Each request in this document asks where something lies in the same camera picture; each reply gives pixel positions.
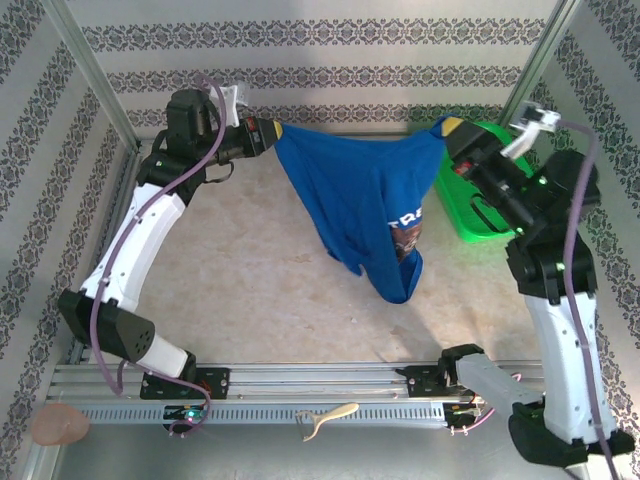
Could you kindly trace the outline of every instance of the green plastic bin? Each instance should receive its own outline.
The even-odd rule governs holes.
[[[511,134],[501,127],[488,122],[477,122],[476,125],[489,130],[494,133],[505,145],[511,143],[513,138]],[[520,157],[516,160],[516,165],[520,167],[527,176],[531,176],[533,171],[529,164]],[[447,215],[451,219],[451,223],[460,235],[460,238],[465,242],[475,243],[483,240],[489,240],[491,238],[505,237],[512,235],[513,232],[507,233],[495,233],[492,232],[485,223],[471,209],[469,201],[471,196],[478,193],[478,189],[475,188],[471,182],[468,182],[458,176],[452,169],[451,158],[448,154],[445,154],[444,161],[438,176],[436,177],[436,191],[438,196],[444,205],[444,209]],[[486,217],[491,223],[493,223],[498,230],[504,230],[507,228],[506,222],[498,214],[498,212],[489,207],[480,207]]]

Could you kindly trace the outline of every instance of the metal bracket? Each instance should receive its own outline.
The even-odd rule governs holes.
[[[438,360],[439,379],[442,384],[457,385],[458,370],[456,368],[456,362],[462,357],[476,353],[484,353],[484,350],[475,343],[467,343],[444,349],[440,355],[440,360]]]
[[[230,373],[231,370],[228,368],[197,368],[193,383],[207,390],[211,400],[226,400]],[[142,378],[142,387],[140,387],[140,398],[142,400],[202,400],[202,393],[145,373]]]
[[[396,373],[407,379],[407,392],[410,398],[449,395],[473,395],[462,386],[446,386],[438,366],[409,365],[397,368]]]

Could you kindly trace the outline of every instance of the white plastic piece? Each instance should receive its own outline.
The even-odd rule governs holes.
[[[82,284],[81,288],[86,290],[87,297],[95,298],[107,259],[126,226],[131,220],[137,218],[140,207],[160,190],[161,187],[148,183],[134,189],[127,216],[120,225],[118,233],[98,267]],[[138,307],[140,290],[160,245],[184,209],[185,205],[178,195],[164,195],[146,211],[142,218],[138,218],[138,224],[125,241],[113,265],[101,301],[107,302],[114,299],[118,302],[118,307],[123,310],[135,311]]]
[[[240,104],[245,107],[249,105],[249,86],[244,82],[238,82],[230,87],[220,87],[220,90],[222,90],[222,96],[224,97],[224,104],[227,112],[227,126],[240,126],[237,105]],[[211,97],[213,104],[217,108],[220,108],[218,94],[214,88],[211,88],[209,96]]]
[[[522,116],[525,109],[532,107],[536,109],[537,113],[542,115],[540,120],[526,120]],[[559,113],[551,110],[544,110],[536,104],[526,102],[523,104],[523,108],[520,110],[520,113],[516,116],[516,120],[511,123],[511,126],[516,130],[520,130],[522,134],[503,148],[500,153],[503,157],[511,158],[512,160],[521,157],[531,149],[540,132],[555,132],[558,120],[560,120]]]
[[[187,363],[187,352],[167,342],[157,333],[147,353],[138,360],[138,365],[169,377],[177,378]]]
[[[466,355],[456,362],[458,382],[480,395],[500,415],[509,417],[513,404],[542,400],[540,392],[525,387],[498,367],[484,353]]]
[[[302,441],[308,442],[309,440],[314,438],[318,434],[318,431],[320,430],[320,427],[323,424],[331,420],[337,420],[339,418],[348,417],[352,413],[357,412],[359,409],[360,409],[360,405],[358,403],[352,402],[352,403],[346,403],[344,405],[340,405],[322,414],[313,413],[311,410],[300,410],[298,413],[296,413],[296,418],[300,420],[301,426],[304,425],[303,419],[305,418],[305,416],[310,418],[311,421],[313,422],[313,431],[309,435],[304,435],[302,437]]]
[[[580,293],[576,295],[576,301],[591,352],[602,426],[605,437],[609,438],[616,429],[616,423],[602,384],[596,346],[596,299]],[[586,444],[596,442],[582,349],[567,298],[562,297],[560,305],[554,306],[546,298],[525,295],[525,303],[531,312],[542,354],[546,386],[545,426],[567,443],[574,439],[582,439]]]

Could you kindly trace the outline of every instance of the blue t-shirt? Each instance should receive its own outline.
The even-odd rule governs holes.
[[[356,275],[362,265],[385,300],[409,300],[422,273],[422,199],[444,156],[440,121],[394,142],[283,130],[278,158],[329,254]]]

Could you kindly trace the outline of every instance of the striped wallpaper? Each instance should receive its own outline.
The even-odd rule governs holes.
[[[598,346],[609,402],[636,451],[624,478],[640,478],[640,0],[589,0],[562,39],[532,98],[598,134],[602,202],[582,225],[598,267]],[[562,131],[537,143],[584,151]]]
[[[443,109],[495,119],[555,1],[68,4],[147,138],[198,71],[247,82],[255,113],[330,132],[403,132]]]
[[[69,349],[58,296],[91,267],[125,151],[41,5],[3,1],[0,18],[0,479],[9,479]]]

